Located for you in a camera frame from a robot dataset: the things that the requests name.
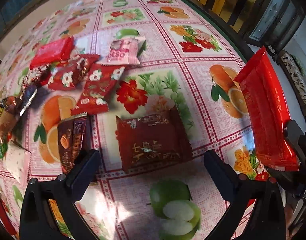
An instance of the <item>floral print tablecloth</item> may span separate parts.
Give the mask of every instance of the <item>floral print tablecloth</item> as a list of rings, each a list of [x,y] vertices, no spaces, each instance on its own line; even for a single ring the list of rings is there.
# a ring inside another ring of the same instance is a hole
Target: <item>floral print tablecloth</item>
[[[237,173],[264,180],[267,172],[256,158],[247,107],[234,76],[244,66],[230,41],[209,20],[181,0],[80,0],[39,21],[12,46],[0,66],[0,99],[17,95],[23,76],[40,46],[73,35],[75,53],[108,54],[122,28],[137,29],[147,48],[140,68],[128,70],[109,101],[110,111],[92,117],[92,146],[102,155],[97,181],[90,184],[78,210],[100,239],[158,239],[158,219],[147,205],[149,188],[163,178],[188,184],[202,211],[204,239],[228,208],[203,165],[202,154],[214,149]],[[39,90],[27,111],[19,141],[31,154],[28,179],[54,179],[61,173],[57,124],[81,94]],[[176,106],[193,148],[188,163],[165,163],[122,171],[115,136],[115,116],[140,117]],[[19,231],[22,187],[0,162],[0,195],[7,215]],[[233,237],[240,235],[250,206]],[[69,230],[59,213],[62,231]]]

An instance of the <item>pink checkered tablecloth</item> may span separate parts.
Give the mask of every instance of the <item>pink checkered tablecloth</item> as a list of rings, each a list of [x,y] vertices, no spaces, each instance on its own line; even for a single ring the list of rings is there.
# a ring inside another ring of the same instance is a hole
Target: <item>pink checkered tablecloth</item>
[[[125,82],[120,84],[134,93],[144,90],[143,102],[129,98],[122,103],[113,92],[110,111],[92,117],[92,144],[101,152],[103,165],[97,182],[90,184],[76,205],[101,240],[158,239],[158,219],[147,204],[152,183],[165,178],[179,179],[189,186],[193,202],[202,211],[201,229],[193,239],[204,239],[229,205],[204,168],[202,155],[208,149],[214,149],[237,173],[244,172],[251,179],[265,177],[258,160],[255,166],[249,161],[251,155],[255,156],[254,140],[249,116],[243,112],[243,100],[239,98],[239,86],[225,80],[239,72],[244,61],[212,24],[181,0],[80,0],[39,21],[4,57],[0,99],[19,92],[30,62],[43,44],[73,35],[74,53],[96,53],[103,58],[118,30],[133,28],[145,36],[147,49],[139,57],[141,67],[128,70],[123,76]],[[220,66],[211,70],[214,65]],[[225,90],[230,102],[211,96],[215,82]],[[61,173],[61,165],[48,147],[51,136],[43,144],[40,139],[35,142],[34,135],[41,124],[49,134],[60,121],[57,98],[76,101],[80,94],[81,90],[39,91],[23,119],[22,146],[32,153],[28,179],[51,180]],[[190,139],[194,159],[173,166],[141,166],[126,174],[115,135],[115,116],[140,117],[174,105]],[[53,118],[43,116],[48,110]],[[15,187],[24,196],[25,187],[0,162],[0,195],[4,196],[12,225],[19,231],[20,207],[15,201]],[[246,210],[233,237],[242,233],[251,210],[252,206]],[[56,218],[63,224],[60,216]]]

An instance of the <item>dark brown wrapper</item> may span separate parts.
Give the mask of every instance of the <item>dark brown wrapper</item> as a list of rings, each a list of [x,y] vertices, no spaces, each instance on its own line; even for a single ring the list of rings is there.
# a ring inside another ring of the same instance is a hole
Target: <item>dark brown wrapper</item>
[[[141,118],[116,117],[116,121],[124,171],[153,162],[192,160],[192,147],[176,107]]]
[[[81,149],[89,150],[88,136],[90,130],[90,117],[81,114],[63,120],[58,125],[58,145],[62,171],[68,174],[74,167],[74,161]]]

